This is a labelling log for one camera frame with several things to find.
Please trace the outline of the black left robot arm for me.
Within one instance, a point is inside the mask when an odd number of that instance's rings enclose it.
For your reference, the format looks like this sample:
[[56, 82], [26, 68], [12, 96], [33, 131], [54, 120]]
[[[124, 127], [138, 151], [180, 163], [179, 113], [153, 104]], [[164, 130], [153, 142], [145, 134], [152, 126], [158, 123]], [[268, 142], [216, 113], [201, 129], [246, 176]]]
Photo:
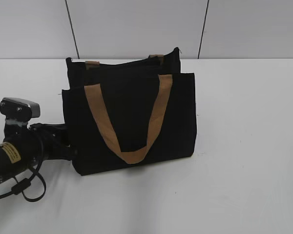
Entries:
[[0, 144], [0, 184], [45, 160], [71, 161], [77, 155], [65, 124], [36, 123], [29, 127], [8, 126]]

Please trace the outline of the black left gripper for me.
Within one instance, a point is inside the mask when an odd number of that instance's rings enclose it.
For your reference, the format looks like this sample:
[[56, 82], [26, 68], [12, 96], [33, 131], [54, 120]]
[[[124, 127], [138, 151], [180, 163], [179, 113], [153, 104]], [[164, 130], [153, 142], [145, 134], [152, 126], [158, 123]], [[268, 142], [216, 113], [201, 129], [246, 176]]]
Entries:
[[20, 161], [4, 166], [4, 175], [17, 175], [40, 161], [75, 158], [65, 124], [5, 125], [4, 141], [11, 143], [21, 156]]

